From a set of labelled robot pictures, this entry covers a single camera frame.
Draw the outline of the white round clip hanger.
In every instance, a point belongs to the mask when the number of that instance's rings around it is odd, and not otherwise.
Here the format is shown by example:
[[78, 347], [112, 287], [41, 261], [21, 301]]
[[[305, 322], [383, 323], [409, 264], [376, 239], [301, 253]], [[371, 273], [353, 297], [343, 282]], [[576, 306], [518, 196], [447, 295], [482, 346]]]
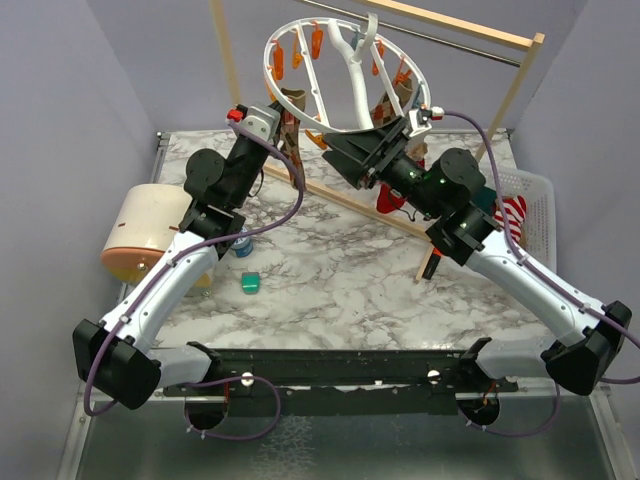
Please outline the white round clip hanger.
[[[380, 28], [374, 13], [361, 22], [311, 17], [279, 27], [266, 41], [262, 57], [270, 97], [319, 133], [371, 129], [370, 111], [384, 93], [397, 116], [430, 105], [424, 73]], [[402, 108], [394, 86], [407, 78], [413, 81], [414, 94]], [[306, 92], [304, 112], [290, 103], [281, 87]]]

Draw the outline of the wooden hanger rack frame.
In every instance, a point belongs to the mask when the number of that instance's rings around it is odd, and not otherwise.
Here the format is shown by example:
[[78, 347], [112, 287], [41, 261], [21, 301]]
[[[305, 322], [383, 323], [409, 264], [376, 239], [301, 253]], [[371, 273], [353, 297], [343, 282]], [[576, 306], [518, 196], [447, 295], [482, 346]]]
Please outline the wooden hanger rack frame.
[[[433, 121], [448, 113], [431, 105], [430, 88], [422, 71], [402, 49], [379, 35], [378, 25], [377, 16], [369, 14], [364, 27], [330, 17], [299, 19], [280, 27], [267, 40], [263, 54], [263, 75], [274, 99], [286, 112], [322, 133], [328, 147], [324, 159], [354, 188], [384, 183], [432, 221], [426, 235], [443, 255], [503, 288], [534, 289], [549, 282], [546, 268], [515, 243], [509, 222], [497, 224], [474, 205], [472, 198], [484, 186], [485, 178], [469, 152], [449, 150], [430, 169], [409, 159], [406, 146], [423, 139]], [[312, 60], [315, 47], [304, 36], [307, 27], [325, 30], [346, 63], [359, 125], [356, 131], [336, 129], [330, 124]], [[315, 117], [296, 107], [278, 87], [283, 73], [276, 50], [286, 34], [294, 34], [300, 45], [318, 111]], [[378, 51], [380, 45], [391, 50], [417, 76], [424, 99], [419, 107], [401, 107]], [[374, 127], [369, 111], [362, 69], [365, 53], [371, 54], [396, 115], [379, 128]]]

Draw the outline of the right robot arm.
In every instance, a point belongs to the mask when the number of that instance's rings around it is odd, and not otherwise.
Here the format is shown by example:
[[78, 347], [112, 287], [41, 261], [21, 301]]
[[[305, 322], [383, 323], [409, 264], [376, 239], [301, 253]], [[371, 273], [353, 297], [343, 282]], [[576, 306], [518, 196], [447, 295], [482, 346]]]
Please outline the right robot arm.
[[588, 395], [619, 353], [631, 311], [586, 295], [515, 244], [472, 199], [486, 179], [470, 151], [449, 148], [429, 168], [405, 152], [406, 119], [372, 130], [329, 133], [324, 159], [356, 189], [380, 182], [400, 194], [431, 226], [426, 234], [442, 255], [506, 290], [550, 330], [548, 337], [486, 341], [459, 367], [461, 383], [481, 391], [508, 376], [548, 377]]

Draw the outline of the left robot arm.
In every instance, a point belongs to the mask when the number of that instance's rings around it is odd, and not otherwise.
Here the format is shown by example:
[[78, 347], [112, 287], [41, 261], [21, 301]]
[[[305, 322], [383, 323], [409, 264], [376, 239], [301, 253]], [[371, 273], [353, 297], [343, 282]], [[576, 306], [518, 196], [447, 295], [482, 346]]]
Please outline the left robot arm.
[[231, 245], [247, 237], [238, 210], [268, 157], [280, 158], [280, 121], [255, 115], [229, 123], [237, 138], [228, 156], [212, 149], [193, 153], [184, 190], [190, 203], [168, 249], [133, 291], [101, 320], [84, 319], [72, 333], [76, 368], [85, 383], [84, 408], [99, 389], [130, 410], [158, 388], [189, 384], [206, 395], [220, 385], [211, 355], [193, 346], [154, 356], [153, 343], [176, 305], [203, 274], [215, 268]]

